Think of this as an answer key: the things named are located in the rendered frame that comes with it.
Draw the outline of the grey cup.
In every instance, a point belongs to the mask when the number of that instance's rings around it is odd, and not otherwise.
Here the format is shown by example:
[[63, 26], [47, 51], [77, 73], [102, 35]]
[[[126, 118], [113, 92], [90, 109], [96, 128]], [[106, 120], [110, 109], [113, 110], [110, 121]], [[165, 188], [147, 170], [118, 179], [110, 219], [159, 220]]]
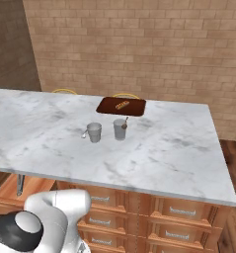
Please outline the grey cup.
[[124, 140], [126, 129], [121, 128], [124, 123], [124, 119], [116, 119], [114, 120], [114, 131], [115, 131], [115, 139], [116, 140]]
[[102, 125], [99, 123], [90, 123], [87, 125], [87, 132], [89, 134], [90, 140], [93, 143], [97, 143], [101, 139]]

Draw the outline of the open wooden drawer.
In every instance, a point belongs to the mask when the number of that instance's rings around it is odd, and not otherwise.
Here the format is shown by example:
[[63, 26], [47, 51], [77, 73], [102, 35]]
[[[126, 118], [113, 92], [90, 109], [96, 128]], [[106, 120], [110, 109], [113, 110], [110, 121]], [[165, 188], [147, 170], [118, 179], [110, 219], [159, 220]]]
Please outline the open wooden drawer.
[[22, 211], [28, 196], [38, 192], [48, 192], [56, 189], [54, 180], [26, 176], [23, 193], [17, 195], [17, 175], [0, 172], [0, 214], [10, 211]]

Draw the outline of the grey metal tongs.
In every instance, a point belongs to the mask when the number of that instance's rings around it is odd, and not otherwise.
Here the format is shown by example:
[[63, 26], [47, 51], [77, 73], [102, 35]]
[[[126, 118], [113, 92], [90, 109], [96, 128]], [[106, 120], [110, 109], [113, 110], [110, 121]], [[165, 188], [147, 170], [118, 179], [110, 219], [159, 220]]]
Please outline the grey metal tongs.
[[17, 175], [17, 196], [21, 196], [24, 188], [25, 175]]

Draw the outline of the wooden drawer front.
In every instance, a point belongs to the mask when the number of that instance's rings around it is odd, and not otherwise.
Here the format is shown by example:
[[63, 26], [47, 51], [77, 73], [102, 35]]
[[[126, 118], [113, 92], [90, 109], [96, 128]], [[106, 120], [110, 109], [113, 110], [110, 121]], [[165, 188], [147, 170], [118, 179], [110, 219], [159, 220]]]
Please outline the wooden drawer front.
[[154, 245], [150, 244], [147, 249], [147, 253], [198, 253], [190, 249], [180, 249], [170, 246]]
[[[172, 213], [169, 211], [169, 207], [177, 210], [184, 211], [197, 211], [194, 216], [184, 215], [178, 213]], [[195, 220], [199, 222], [211, 223], [211, 212], [214, 209], [214, 205], [187, 201], [183, 199], [171, 199], [171, 198], [154, 198], [151, 206], [151, 214], [165, 215], [170, 217], [181, 218], [185, 220]]]
[[[104, 221], [111, 221], [110, 225], [102, 225], [89, 221], [89, 218], [99, 219]], [[111, 228], [119, 230], [121, 232], [127, 231], [127, 217], [123, 213], [117, 213], [113, 211], [103, 211], [103, 210], [91, 210], [84, 217], [81, 218], [81, 222], [86, 224], [100, 226], [104, 228]]]
[[[89, 245], [92, 253], [125, 253], [126, 250], [126, 240], [122, 237], [111, 235], [101, 232], [92, 231], [81, 231], [81, 237]], [[105, 246], [100, 244], [95, 244], [91, 242], [91, 238], [101, 238], [104, 240], [112, 240], [113, 246]]]
[[[190, 240], [182, 240], [178, 238], [167, 237], [165, 235], [165, 230], [171, 233], [177, 233], [182, 235], [189, 235]], [[202, 230], [197, 230], [194, 227], [177, 225], [177, 224], [169, 224], [169, 223], [156, 223], [150, 222], [148, 224], [148, 232], [147, 235], [156, 236], [160, 239], [168, 239], [175, 242], [182, 243], [201, 243], [202, 237], [204, 236], [204, 232]]]
[[125, 207], [125, 193], [119, 190], [83, 185], [80, 189], [87, 190], [90, 196], [110, 197], [108, 202], [93, 201], [92, 203], [99, 206], [124, 208]]

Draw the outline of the brown rectangular tray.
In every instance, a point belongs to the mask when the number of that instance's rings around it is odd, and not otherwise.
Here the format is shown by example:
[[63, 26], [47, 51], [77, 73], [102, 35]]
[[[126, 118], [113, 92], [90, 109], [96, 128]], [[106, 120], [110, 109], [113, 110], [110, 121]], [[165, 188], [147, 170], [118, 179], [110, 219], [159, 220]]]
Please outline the brown rectangular tray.
[[[121, 109], [117, 105], [128, 102]], [[146, 101], [141, 99], [105, 97], [99, 104], [96, 112], [100, 114], [141, 117], [145, 111]]]

